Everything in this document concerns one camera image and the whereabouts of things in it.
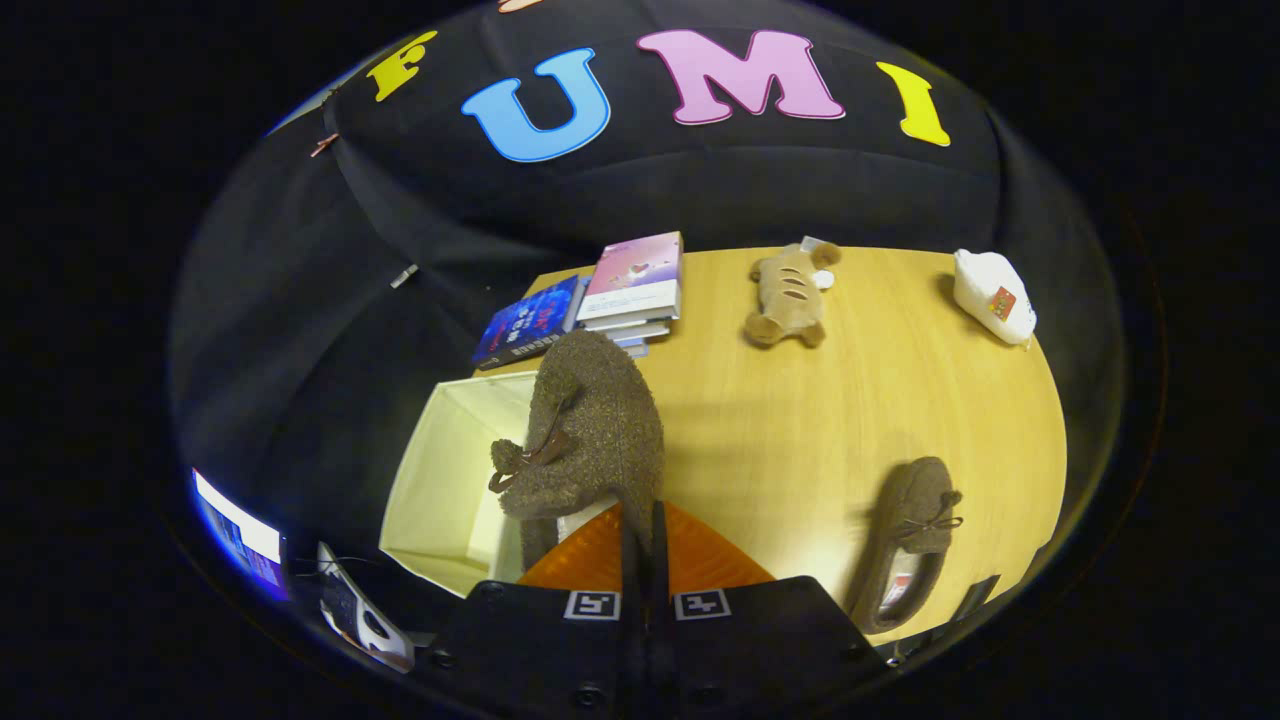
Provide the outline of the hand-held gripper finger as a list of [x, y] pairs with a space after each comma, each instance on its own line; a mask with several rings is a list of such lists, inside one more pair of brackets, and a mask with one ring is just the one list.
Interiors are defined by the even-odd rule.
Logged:
[[422, 652], [428, 689], [474, 719], [626, 719], [645, 683], [646, 560], [614, 542], [620, 591], [483, 582]]
[[890, 665], [812, 577], [671, 588], [671, 510], [655, 503], [646, 601], [649, 719], [828, 719]]

